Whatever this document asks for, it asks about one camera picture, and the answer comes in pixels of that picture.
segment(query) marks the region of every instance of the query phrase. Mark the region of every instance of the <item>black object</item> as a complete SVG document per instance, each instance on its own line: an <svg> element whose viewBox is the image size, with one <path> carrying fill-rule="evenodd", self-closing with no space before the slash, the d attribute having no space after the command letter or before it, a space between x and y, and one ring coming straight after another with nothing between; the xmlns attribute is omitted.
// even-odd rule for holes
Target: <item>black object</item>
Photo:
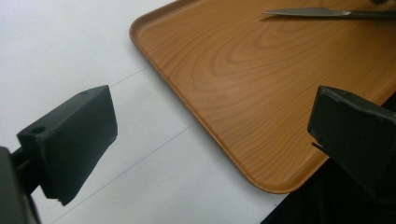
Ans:
<svg viewBox="0 0 396 224"><path fill-rule="evenodd" d="M395 113L351 92L319 87L308 131L369 193L396 197Z"/></svg>
<svg viewBox="0 0 396 224"><path fill-rule="evenodd" d="M331 158L262 224L396 223L395 94L383 107L319 87L308 131Z"/></svg>
<svg viewBox="0 0 396 224"><path fill-rule="evenodd" d="M108 86L75 95L22 130L21 148L12 155L0 148L0 221L39 223L30 198L38 185L70 203L117 134Z"/></svg>

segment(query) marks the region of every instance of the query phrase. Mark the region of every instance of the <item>wood grain surface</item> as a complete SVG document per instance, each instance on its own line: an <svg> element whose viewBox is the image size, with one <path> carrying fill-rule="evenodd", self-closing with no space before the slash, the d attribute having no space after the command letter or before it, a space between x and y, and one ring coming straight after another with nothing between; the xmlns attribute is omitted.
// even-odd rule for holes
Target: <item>wood grain surface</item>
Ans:
<svg viewBox="0 0 396 224"><path fill-rule="evenodd" d="M255 186L299 188L326 155L306 126L318 86L377 104L396 90L396 21L271 17L366 0L180 0L136 20L134 43Z"/></svg>

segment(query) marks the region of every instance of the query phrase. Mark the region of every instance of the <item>silver blade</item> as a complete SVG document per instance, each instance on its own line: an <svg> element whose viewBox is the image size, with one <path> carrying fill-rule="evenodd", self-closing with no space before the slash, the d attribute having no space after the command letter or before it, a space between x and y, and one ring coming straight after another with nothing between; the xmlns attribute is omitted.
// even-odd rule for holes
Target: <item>silver blade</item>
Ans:
<svg viewBox="0 0 396 224"><path fill-rule="evenodd" d="M269 10L263 13L279 16L344 17L349 15L351 11L329 10L325 7L304 7Z"/></svg>

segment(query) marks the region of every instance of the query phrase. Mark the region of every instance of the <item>white tabletop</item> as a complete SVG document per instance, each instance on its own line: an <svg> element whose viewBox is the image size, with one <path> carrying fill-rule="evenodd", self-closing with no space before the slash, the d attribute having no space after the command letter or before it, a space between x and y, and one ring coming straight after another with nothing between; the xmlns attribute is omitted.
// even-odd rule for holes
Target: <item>white tabletop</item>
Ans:
<svg viewBox="0 0 396 224"><path fill-rule="evenodd" d="M43 223L260 223L284 199L248 183L131 42L131 23L170 2L0 3L0 145L101 85L119 124L73 202L33 193Z"/></svg>

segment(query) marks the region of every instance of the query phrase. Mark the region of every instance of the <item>knife blade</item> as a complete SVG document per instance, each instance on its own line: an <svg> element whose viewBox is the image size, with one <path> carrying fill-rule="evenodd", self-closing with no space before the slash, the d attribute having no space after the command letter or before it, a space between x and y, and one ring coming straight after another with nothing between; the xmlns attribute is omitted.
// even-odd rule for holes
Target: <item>knife blade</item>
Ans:
<svg viewBox="0 0 396 224"><path fill-rule="evenodd" d="M377 19L395 20L396 11L357 11L357 10L331 10L325 7L284 8L264 11L264 14L276 16L296 17L323 17L340 19Z"/></svg>

